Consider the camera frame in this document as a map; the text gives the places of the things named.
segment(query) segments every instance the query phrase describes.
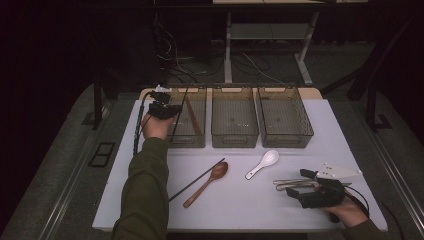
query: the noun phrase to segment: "gray floor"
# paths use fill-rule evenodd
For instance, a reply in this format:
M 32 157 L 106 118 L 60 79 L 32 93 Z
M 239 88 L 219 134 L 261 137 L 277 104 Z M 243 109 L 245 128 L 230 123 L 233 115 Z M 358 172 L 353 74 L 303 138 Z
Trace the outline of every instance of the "gray floor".
M 233 50 L 233 82 L 273 82 L 257 74 L 250 59 L 272 78 L 295 82 L 302 86 L 300 74 L 293 59 L 299 49 L 296 42 L 238 43 Z M 202 83 L 223 82 L 222 45 L 216 43 L 217 57 L 209 63 L 181 60 Z M 346 43 L 344 45 L 312 45 L 306 64 L 314 81 L 321 89 L 358 68 L 373 49 L 372 44 Z M 170 82 L 192 81 L 186 74 L 175 71 L 178 78 Z M 346 136 L 349 146 L 364 172 L 364 176 L 389 224 L 389 239 L 423 239 L 414 221 L 411 199 L 408 193 L 400 193 L 399 184 L 386 171 L 387 160 L 396 166 L 416 202 L 424 202 L 424 147 L 381 94 L 377 100 L 377 114 L 383 114 L 392 129 L 370 131 L 364 122 L 364 100 L 349 101 L 345 94 L 349 84 L 324 97 L 330 101 L 334 114 Z M 81 94 L 68 115 L 56 140 L 47 153 L 42 166 L 18 206 L 2 240 L 12 239 L 108 239 L 109 233 L 91 227 L 113 166 L 114 156 L 127 125 L 136 93 L 122 93 L 118 100 L 104 99 L 104 121 L 92 130 L 92 86 Z M 87 166 L 101 142 L 114 142 L 112 158 L 104 168 Z M 299 236 L 255 235 L 255 239 L 299 239 Z M 310 240 L 343 239 L 337 232 L 308 234 Z

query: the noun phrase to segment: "table leg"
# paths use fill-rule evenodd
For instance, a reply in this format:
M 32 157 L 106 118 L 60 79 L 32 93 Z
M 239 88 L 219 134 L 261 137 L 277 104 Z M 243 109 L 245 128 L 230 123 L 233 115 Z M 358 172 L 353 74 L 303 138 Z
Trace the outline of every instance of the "table leg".
M 308 30 L 306 31 L 305 38 L 303 40 L 302 50 L 300 51 L 300 53 L 294 54 L 297 66 L 299 68 L 300 74 L 302 75 L 303 82 L 305 83 L 306 86 L 312 86 L 313 85 L 311 76 L 309 75 L 308 69 L 306 68 L 304 59 L 305 59 L 306 52 L 308 50 L 309 44 L 311 42 L 312 35 L 314 33 L 314 30 L 315 30 L 315 25 L 317 23 L 318 16 L 319 16 L 319 12 L 313 13 L 311 22 L 309 23 Z

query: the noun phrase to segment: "wooden spoon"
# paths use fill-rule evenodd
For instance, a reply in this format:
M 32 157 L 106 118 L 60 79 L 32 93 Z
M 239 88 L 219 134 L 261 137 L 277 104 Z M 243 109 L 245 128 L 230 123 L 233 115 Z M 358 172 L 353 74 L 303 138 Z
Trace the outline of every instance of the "wooden spoon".
M 190 205 L 200 196 L 200 194 L 205 190 L 205 188 L 208 186 L 209 183 L 211 183 L 214 180 L 222 178 L 228 170 L 228 163 L 227 162 L 220 162 L 212 169 L 211 176 L 209 177 L 208 181 L 206 181 L 200 188 L 197 190 L 184 204 L 183 206 L 185 208 L 190 207 Z

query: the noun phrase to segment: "white object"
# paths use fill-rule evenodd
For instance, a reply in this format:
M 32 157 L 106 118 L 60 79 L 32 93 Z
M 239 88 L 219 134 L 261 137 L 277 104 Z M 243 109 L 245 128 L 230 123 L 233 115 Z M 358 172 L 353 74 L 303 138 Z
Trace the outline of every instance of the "white object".
M 349 168 L 324 164 L 324 167 L 317 172 L 317 177 L 327 179 L 341 179 L 362 175 L 361 170 L 352 170 Z
M 155 88 L 155 92 L 172 92 L 172 88 L 164 88 L 160 85 L 157 85 Z
M 276 163 L 278 159 L 280 158 L 280 154 L 275 150 L 269 150 L 265 153 L 265 155 L 262 157 L 261 162 L 256 166 L 252 171 L 250 171 L 248 174 L 246 174 L 246 179 L 250 180 L 255 173 L 257 173 L 259 170 L 261 170 L 264 167 L 271 166 L 272 164 Z

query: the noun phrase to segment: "white ceramic spoon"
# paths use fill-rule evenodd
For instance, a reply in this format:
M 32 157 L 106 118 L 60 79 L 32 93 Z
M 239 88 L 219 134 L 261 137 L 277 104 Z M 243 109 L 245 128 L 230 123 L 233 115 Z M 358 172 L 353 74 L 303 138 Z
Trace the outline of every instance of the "white ceramic spoon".
M 264 167 L 268 167 L 278 161 L 280 158 L 280 154 L 278 154 L 275 150 L 269 150 L 265 153 L 265 155 L 262 157 L 261 162 L 256 166 L 252 171 L 250 171 L 248 174 L 246 174 L 246 179 L 250 180 L 255 173 L 257 173 L 259 170 L 261 170 Z

